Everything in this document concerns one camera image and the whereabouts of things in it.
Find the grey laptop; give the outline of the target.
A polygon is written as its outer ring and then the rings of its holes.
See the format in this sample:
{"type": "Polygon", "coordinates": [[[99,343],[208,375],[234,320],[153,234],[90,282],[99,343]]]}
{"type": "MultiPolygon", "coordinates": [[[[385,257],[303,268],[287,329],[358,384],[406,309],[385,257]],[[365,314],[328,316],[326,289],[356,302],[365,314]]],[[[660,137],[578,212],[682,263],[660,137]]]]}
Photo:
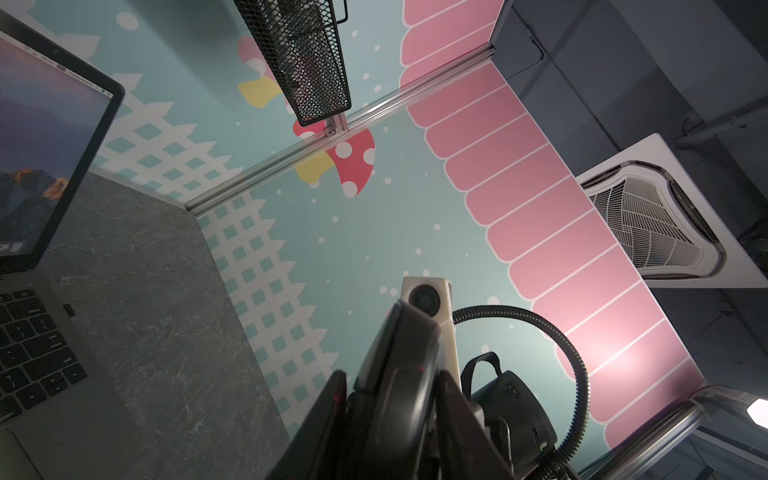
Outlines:
{"type": "Polygon", "coordinates": [[[121,85],[1,16],[1,475],[115,479],[140,431],[39,263],[121,106],[121,85]]]}

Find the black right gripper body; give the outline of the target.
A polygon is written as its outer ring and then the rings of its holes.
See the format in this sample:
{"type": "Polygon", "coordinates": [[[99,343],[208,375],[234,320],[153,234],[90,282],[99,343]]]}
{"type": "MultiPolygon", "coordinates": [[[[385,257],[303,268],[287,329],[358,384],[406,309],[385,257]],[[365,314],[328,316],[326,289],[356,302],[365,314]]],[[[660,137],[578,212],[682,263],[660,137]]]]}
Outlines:
{"type": "Polygon", "coordinates": [[[510,465],[515,479],[534,472],[545,456],[554,451],[555,430],[535,395],[516,374],[502,370],[494,352],[471,359],[460,376],[462,392],[470,404],[482,409],[493,445],[510,465]],[[490,364],[496,377],[477,391],[472,390],[475,368],[490,364]]]}

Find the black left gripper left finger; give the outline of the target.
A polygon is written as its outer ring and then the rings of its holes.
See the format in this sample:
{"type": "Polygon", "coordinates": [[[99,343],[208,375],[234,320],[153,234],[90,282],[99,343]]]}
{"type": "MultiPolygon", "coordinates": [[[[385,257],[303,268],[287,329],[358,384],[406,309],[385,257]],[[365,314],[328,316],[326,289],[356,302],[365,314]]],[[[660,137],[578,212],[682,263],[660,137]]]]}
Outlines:
{"type": "Polygon", "coordinates": [[[347,411],[347,377],[334,371],[267,479],[337,479],[347,411]]]}

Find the black wireless mouse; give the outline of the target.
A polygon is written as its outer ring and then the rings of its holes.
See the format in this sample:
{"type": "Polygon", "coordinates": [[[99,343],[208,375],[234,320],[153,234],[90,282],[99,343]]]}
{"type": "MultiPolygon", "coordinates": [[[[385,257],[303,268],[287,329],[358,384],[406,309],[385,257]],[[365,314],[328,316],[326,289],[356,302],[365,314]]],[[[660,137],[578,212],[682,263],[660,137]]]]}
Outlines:
{"type": "Polygon", "coordinates": [[[432,410],[440,328],[397,301],[349,397],[344,479],[414,479],[432,410]]]}

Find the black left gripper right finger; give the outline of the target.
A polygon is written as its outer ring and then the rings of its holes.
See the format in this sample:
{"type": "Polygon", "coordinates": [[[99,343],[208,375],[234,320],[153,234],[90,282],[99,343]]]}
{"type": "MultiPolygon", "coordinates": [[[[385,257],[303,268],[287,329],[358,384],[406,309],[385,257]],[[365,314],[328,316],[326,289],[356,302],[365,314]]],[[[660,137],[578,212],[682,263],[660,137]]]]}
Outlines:
{"type": "Polygon", "coordinates": [[[447,371],[435,378],[437,436],[442,479],[508,479],[510,466],[486,436],[447,371]]]}

